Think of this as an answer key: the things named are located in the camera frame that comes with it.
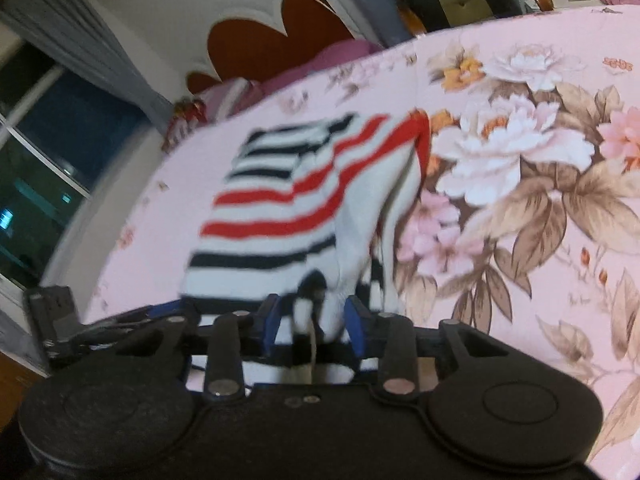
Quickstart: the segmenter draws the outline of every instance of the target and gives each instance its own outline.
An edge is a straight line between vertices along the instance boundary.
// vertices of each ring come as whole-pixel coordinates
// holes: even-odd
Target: pink flower
[[[482,240],[462,242],[457,225],[441,229],[435,238],[418,235],[414,241],[414,251],[420,256],[417,272],[422,276],[465,274],[473,270],[473,256],[481,254],[483,248]]]
[[[460,211],[447,196],[423,191],[400,236],[396,257],[399,262],[410,262],[415,258],[414,242],[419,235],[435,236],[443,224],[457,222]]]
[[[600,153],[604,158],[624,158],[628,170],[640,168],[640,109],[613,111],[611,122],[598,126],[604,139]]]

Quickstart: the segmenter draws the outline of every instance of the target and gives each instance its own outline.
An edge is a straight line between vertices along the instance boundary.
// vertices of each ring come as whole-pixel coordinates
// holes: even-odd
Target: white peony flower
[[[552,46],[517,46],[506,56],[496,55],[482,70],[496,79],[526,83],[533,92],[553,90],[562,81],[562,72],[581,70],[584,65],[575,56],[564,56]]]
[[[586,170],[593,144],[582,132],[552,126],[558,107],[558,103],[536,106],[516,94],[508,100],[470,105],[460,117],[460,127],[448,126],[433,137],[431,153],[456,161],[439,179],[436,190],[483,206],[518,185],[520,157],[533,163],[564,162]]]

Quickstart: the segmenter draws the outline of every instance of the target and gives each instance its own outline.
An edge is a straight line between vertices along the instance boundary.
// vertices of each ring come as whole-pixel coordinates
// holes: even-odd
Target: dark window pane
[[[25,288],[38,285],[82,199],[10,137],[0,148],[0,273]]]
[[[25,43],[0,68],[0,114],[7,117],[20,99],[44,76],[55,62]]]
[[[144,119],[134,105],[65,72],[17,125],[74,180],[93,189],[123,142]]]

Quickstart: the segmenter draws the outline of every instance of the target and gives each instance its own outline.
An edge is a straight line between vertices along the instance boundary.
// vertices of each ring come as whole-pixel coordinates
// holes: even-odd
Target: pink floral bedsheet
[[[249,130],[424,110],[433,149],[398,227],[416,324],[456,317],[590,386],[604,478],[640,473],[640,7],[429,34],[311,76],[180,147],[149,183],[85,321],[177,297],[210,200]]]

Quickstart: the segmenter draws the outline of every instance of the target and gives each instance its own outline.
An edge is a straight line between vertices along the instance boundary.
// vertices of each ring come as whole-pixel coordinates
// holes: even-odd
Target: folded striped garment
[[[332,382],[362,369],[344,331],[344,302],[357,292],[373,310],[398,311],[395,229],[420,185],[429,133],[425,114],[348,114],[249,135],[182,287],[208,322],[255,312],[268,294],[283,297],[276,351],[245,363],[248,384],[310,381],[312,360],[316,374],[320,364],[338,365],[325,373]]]

